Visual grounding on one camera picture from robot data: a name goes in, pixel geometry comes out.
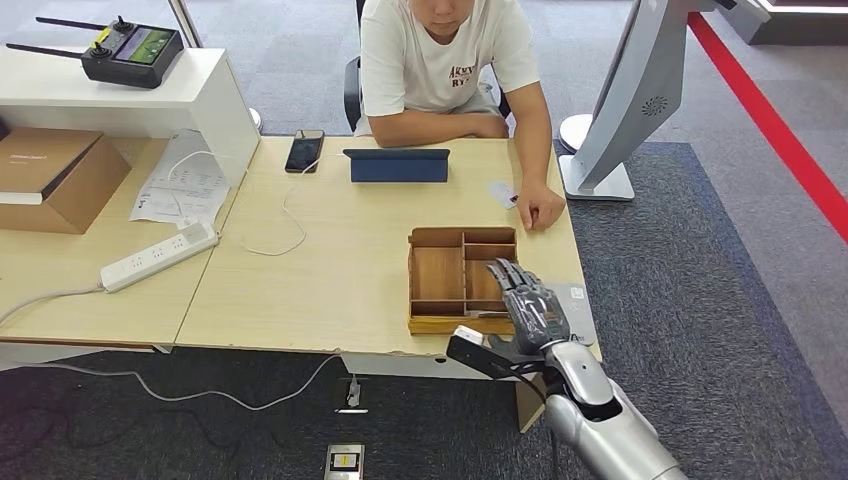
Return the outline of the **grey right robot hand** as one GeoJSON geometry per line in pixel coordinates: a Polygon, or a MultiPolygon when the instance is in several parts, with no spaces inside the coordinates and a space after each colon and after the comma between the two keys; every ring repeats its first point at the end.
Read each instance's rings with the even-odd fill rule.
{"type": "Polygon", "coordinates": [[[570,339],[571,328],[556,293],[537,275],[501,257],[486,268],[501,290],[518,353],[537,355],[553,342],[570,339]]]}

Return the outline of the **person's left hand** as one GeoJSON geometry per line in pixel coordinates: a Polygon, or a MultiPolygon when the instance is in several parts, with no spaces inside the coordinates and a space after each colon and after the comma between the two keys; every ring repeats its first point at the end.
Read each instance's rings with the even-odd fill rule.
{"type": "Polygon", "coordinates": [[[559,220],[565,208],[565,200],[544,181],[523,180],[517,208],[524,230],[541,232],[559,220]]]}

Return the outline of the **person's right hand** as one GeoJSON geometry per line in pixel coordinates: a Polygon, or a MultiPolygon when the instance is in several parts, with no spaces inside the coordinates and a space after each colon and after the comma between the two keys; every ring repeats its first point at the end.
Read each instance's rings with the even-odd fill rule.
{"type": "Polygon", "coordinates": [[[462,115],[465,136],[503,139],[509,137],[509,127],[500,114],[467,113],[462,115]]]}

